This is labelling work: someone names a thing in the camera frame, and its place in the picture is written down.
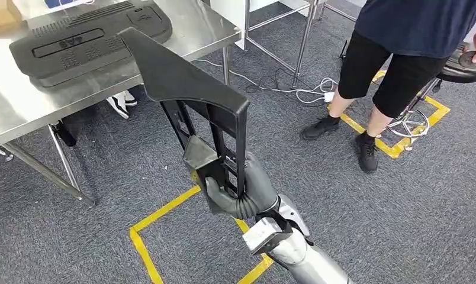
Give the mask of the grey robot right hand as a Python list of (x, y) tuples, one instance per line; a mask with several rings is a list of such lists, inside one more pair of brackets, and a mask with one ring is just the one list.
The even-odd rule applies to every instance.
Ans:
[(207, 199), (213, 214), (229, 214), (245, 220), (265, 212), (276, 204), (277, 192), (272, 187), (267, 172), (255, 155), (246, 152), (245, 191), (236, 197), (219, 184), (223, 177), (217, 152), (204, 140), (193, 135), (189, 138), (183, 155), (183, 161), (189, 170), (196, 174), (196, 181)]

